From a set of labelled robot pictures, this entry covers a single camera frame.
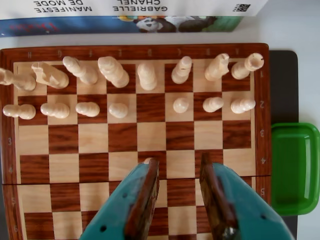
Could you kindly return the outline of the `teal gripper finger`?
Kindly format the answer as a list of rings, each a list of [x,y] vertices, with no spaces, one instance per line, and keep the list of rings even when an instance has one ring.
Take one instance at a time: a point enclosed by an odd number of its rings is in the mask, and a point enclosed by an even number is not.
[[[292,240],[282,217],[235,171],[201,155],[199,183],[215,240]]]
[[[81,240],[146,240],[159,193],[159,161],[139,163],[109,196]]]

